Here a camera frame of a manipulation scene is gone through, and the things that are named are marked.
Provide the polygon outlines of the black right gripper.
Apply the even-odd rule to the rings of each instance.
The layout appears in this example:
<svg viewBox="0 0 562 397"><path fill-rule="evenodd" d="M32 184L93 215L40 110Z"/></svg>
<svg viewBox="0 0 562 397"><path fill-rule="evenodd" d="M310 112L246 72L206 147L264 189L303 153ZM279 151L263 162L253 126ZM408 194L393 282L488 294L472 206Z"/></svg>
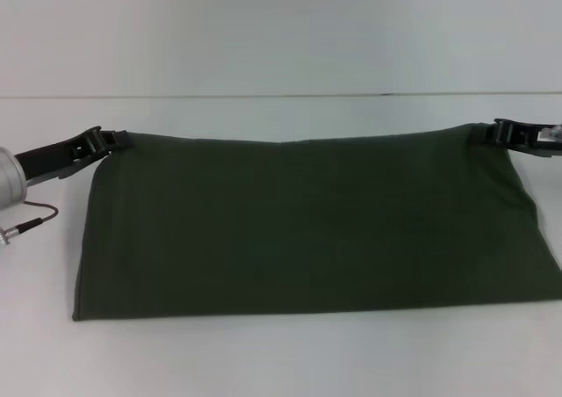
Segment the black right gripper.
<svg viewBox="0 0 562 397"><path fill-rule="evenodd" d="M472 128L472 142L485 145L505 145L512 136L513 150L524 154L561 156L561 125L516 123L496 119L491 124L477 124Z"/></svg>

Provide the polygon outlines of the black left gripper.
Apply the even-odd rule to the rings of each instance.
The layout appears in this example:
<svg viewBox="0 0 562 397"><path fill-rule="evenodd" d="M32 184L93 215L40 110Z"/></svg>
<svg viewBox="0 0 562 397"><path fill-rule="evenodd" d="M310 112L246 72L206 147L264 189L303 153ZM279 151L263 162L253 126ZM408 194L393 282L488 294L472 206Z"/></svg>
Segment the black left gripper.
<svg viewBox="0 0 562 397"><path fill-rule="evenodd" d="M104 158L105 150L123 150L131 144L127 131L102 131L100 126L96 126L69 140L15 157L23 169L26 184L33 186L54 178L70 177Z"/></svg>

